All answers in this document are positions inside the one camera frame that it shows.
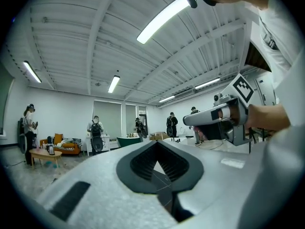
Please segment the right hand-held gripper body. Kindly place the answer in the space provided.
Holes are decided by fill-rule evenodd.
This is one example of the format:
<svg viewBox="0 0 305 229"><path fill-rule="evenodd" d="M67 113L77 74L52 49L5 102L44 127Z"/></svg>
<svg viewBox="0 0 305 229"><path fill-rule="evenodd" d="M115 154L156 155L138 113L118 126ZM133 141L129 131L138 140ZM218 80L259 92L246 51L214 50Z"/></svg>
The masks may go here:
<svg viewBox="0 0 305 229"><path fill-rule="evenodd" d="M226 140L234 146L250 142L246 137L245 124L248 119L248 107L254 94L248 81L238 74L224 90L214 96L212 108L218 109L220 122L197 126L207 140ZM240 122L235 124L230 118L229 106L236 105L240 111Z"/></svg>

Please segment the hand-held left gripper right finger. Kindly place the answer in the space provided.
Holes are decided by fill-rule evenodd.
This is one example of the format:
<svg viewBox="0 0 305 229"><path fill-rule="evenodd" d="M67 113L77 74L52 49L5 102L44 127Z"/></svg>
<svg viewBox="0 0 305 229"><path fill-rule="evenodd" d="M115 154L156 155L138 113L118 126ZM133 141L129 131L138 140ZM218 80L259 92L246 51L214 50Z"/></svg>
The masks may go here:
<svg viewBox="0 0 305 229"><path fill-rule="evenodd" d="M238 224L243 204L251 188L251 154L200 149L164 141L197 158L203 175L188 191L177 194L187 219L181 224Z"/></svg>

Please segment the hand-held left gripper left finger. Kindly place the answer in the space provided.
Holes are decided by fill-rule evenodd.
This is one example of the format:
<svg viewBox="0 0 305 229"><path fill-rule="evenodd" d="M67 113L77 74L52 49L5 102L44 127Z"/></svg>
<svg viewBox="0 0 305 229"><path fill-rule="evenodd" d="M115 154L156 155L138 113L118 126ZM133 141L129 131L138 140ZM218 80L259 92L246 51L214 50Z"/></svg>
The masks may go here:
<svg viewBox="0 0 305 229"><path fill-rule="evenodd" d="M92 156L65 173L38 197L37 202L51 212L78 183L89 184L77 192L75 208L65 221L69 229L170 229L177 221L161 205L156 195L134 193L118 178L119 160L142 147L134 144Z"/></svg>

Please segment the person's right forearm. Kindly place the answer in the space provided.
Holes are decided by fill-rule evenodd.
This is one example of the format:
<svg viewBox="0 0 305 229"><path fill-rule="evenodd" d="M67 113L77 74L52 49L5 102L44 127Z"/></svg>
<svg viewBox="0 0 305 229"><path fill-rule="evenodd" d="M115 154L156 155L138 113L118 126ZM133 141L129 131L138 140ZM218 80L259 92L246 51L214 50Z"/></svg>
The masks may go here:
<svg viewBox="0 0 305 229"><path fill-rule="evenodd" d="M290 120L282 104L253 105L248 107L246 128L280 131L290 126Z"/></svg>

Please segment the person's right hand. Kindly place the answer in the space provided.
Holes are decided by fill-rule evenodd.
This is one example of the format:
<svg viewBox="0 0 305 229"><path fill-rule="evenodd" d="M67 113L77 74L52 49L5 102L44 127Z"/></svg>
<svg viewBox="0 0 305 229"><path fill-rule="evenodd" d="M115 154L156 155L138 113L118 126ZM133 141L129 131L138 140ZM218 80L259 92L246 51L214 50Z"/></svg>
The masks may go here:
<svg viewBox="0 0 305 229"><path fill-rule="evenodd" d="M230 109L230 118L234 121L234 123L237 125L240 122L240 111L239 107L236 105L229 106Z"/></svg>

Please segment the ceiling air conditioner unit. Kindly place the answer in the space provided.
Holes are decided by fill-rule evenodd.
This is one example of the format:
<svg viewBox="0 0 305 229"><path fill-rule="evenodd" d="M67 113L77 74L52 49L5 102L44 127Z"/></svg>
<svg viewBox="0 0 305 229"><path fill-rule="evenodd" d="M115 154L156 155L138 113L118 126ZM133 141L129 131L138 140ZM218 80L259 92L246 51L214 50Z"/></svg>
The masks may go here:
<svg viewBox="0 0 305 229"><path fill-rule="evenodd" d="M181 98L185 98L185 97L188 97L188 96L191 96L193 94L196 93L196 90L194 88L192 89L187 89L183 92L180 92L178 94L175 95L175 99L181 99Z"/></svg>

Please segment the open cardboard boxes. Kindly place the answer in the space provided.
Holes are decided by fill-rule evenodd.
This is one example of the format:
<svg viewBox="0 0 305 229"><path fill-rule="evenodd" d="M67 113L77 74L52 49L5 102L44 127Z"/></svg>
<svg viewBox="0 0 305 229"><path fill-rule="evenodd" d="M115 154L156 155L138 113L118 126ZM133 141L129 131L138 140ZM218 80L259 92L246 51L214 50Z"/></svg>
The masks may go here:
<svg viewBox="0 0 305 229"><path fill-rule="evenodd" d="M165 132L156 132L150 134L150 140L165 140L169 138L169 136Z"/></svg>

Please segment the narrow grey roller blind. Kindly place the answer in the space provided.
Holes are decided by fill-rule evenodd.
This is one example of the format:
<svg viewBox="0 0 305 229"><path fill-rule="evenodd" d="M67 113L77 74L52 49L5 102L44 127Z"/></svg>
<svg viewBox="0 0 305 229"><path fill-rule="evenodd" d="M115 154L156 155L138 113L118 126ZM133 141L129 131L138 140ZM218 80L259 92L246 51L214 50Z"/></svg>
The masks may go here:
<svg viewBox="0 0 305 229"><path fill-rule="evenodd" d="M136 119L136 106L135 105L126 105L126 133L134 133L135 128L135 119Z"/></svg>
<svg viewBox="0 0 305 229"><path fill-rule="evenodd" d="M144 127L147 127L147 114L145 106L138 106L139 119L143 123Z"/></svg>

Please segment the orange sofa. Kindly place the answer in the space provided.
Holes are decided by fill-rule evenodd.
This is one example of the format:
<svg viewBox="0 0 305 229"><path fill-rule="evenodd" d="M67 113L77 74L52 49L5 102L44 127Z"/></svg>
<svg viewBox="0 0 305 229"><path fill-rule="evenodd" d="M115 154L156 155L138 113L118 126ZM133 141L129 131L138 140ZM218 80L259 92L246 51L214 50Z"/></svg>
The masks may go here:
<svg viewBox="0 0 305 229"><path fill-rule="evenodd" d="M79 138L64 137L63 134L54 134L39 141L40 147L43 144L53 146L55 151L62 152L63 155L79 155L82 147L82 140Z"/></svg>

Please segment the dark green bathtub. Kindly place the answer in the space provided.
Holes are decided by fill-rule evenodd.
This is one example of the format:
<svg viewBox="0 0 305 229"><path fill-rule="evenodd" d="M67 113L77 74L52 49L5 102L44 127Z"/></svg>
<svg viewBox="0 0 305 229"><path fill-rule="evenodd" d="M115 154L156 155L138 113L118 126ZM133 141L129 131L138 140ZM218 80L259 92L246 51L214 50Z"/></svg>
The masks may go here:
<svg viewBox="0 0 305 229"><path fill-rule="evenodd" d="M126 147L141 142L139 137L117 137L117 141L120 147Z"/></svg>

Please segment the striped blanket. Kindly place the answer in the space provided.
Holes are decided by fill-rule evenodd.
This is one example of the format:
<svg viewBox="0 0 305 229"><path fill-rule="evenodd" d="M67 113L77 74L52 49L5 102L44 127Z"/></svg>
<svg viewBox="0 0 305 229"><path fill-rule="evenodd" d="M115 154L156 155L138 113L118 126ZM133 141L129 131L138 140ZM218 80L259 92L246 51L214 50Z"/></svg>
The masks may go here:
<svg viewBox="0 0 305 229"><path fill-rule="evenodd" d="M61 148L73 150L73 149L81 149L82 141L79 138L64 138L61 141Z"/></svg>

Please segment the person's white shirt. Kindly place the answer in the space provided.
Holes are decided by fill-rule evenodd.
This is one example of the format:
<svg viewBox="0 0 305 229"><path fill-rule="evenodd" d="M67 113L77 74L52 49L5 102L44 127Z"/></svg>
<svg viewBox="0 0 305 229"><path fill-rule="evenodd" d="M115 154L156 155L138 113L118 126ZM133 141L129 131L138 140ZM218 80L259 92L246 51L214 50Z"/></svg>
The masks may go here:
<svg viewBox="0 0 305 229"><path fill-rule="evenodd" d="M267 142L239 229L305 228L305 37L286 7L269 0L260 31L275 94L290 126Z"/></svg>

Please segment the wooden coffee table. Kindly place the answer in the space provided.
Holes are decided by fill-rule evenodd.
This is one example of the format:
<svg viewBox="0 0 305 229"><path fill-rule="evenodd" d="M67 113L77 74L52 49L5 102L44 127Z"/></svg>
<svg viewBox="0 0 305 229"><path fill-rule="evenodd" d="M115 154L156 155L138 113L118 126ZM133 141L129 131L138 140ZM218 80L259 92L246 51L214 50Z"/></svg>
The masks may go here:
<svg viewBox="0 0 305 229"><path fill-rule="evenodd" d="M34 169L34 159L38 159L41 164L41 160L51 161L56 164L56 168L59 168L58 159L62 160L62 152L54 151L53 155L50 155L46 149L31 149L29 151L31 156L31 167Z"/></svg>

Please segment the wide grey roller blind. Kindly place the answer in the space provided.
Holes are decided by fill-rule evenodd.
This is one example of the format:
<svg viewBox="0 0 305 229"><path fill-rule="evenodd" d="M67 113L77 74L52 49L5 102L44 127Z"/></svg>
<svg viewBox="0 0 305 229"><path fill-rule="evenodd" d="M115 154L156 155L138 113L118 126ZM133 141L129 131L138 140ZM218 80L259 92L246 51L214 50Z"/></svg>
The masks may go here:
<svg viewBox="0 0 305 229"><path fill-rule="evenodd" d="M98 116L104 133L115 139L122 136L122 105L119 103L94 101L93 116Z"/></svg>

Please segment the black metal frame rack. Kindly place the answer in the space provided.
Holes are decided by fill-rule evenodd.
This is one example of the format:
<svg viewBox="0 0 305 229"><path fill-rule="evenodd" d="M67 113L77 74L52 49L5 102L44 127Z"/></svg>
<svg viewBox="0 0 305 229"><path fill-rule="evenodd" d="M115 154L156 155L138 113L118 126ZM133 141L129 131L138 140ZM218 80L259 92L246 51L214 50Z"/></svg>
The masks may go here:
<svg viewBox="0 0 305 229"><path fill-rule="evenodd" d="M251 149L255 144L268 141L274 133L274 131L266 130L263 128L250 128L247 133L250 140L249 154L251 153Z"/></svg>

